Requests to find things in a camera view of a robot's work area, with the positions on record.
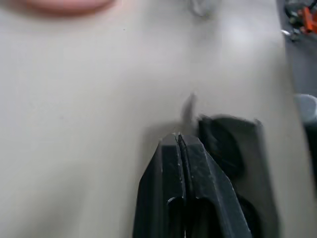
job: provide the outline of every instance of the white desk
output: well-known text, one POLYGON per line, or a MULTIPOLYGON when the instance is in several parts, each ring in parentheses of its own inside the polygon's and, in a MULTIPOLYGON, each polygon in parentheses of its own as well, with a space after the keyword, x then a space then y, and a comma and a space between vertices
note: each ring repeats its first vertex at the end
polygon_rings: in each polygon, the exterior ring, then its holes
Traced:
POLYGON ((275 1, 123 0, 55 19, 0 9, 0 234, 126 238, 138 181, 182 108, 264 125, 281 237, 314 238, 316 200, 275 1))

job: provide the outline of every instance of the beige table surface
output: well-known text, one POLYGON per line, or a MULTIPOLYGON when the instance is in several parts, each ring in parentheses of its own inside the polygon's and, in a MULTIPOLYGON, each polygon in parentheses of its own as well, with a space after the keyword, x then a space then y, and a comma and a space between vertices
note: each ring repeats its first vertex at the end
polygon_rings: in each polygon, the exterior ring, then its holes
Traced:
POLYGON ((281 237, 316 237, 273 0, 223 0, 209 20, 183 0, 68 19, 0 4, 0 60, 1 237, 131 237, 138 181, 190 95, 195 117, 263 123, 281 237))

